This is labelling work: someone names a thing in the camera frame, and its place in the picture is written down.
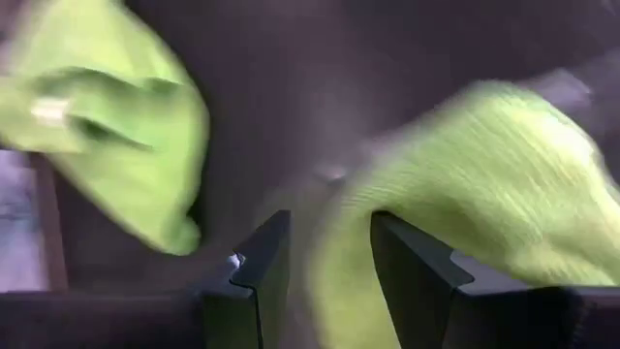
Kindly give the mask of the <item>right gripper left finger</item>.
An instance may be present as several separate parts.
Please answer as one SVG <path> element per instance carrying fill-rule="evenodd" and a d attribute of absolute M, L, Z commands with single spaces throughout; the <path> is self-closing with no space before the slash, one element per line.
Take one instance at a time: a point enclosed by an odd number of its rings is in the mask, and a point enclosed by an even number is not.
<path fill-rule="evenodd" d="M 0 294 L 0 349 L 277 349 L 290 228 L 290 212 L 275 212 L 177 291 Z"/>

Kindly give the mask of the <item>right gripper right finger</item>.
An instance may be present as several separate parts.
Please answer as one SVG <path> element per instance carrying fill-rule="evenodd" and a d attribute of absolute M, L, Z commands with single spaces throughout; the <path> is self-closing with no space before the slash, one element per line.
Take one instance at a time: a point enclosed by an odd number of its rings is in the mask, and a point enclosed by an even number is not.
<path fill-rule="evenodd" d="M 534 287 L 387 212 L 371 244 L 402 349 L 620 349 L 620 287 Z"/>

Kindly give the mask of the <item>green microfiber towel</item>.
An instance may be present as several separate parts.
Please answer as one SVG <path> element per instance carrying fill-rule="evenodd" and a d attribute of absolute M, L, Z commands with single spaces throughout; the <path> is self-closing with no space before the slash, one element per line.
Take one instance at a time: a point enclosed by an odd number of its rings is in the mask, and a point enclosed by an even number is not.
<path fill-rule="evenodd" d="M 310 257 L 322 349 L 396 349 L 374 211 L 537 285 L 620 285 L 620 189 L 594 141 L 540 95 L 475 84 L 402 133 L 330 206 Z"/>
<path fill-rule="evenodd" d="M 30 113 L 42 97 L 70 101 L 64 125 Z M 155 249 L 186 255 L 199 244 L 188 211 L 208 129 L 183 65 L 121 0 L 45 0 L 17 29 L 0 78 L 0 141 L 44 154 Z"/>

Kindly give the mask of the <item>white tag on green towel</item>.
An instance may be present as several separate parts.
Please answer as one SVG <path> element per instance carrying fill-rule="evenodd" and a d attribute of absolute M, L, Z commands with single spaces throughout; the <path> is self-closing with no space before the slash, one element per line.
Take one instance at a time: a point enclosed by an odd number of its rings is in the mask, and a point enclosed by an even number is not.
<path fill-rule="evenodd" d="M 30 107 L 30 113 L 45 125 L 62 126 L 65 124 L 70 101 L 66 99 L 42 97 L 36 99 Z"/>

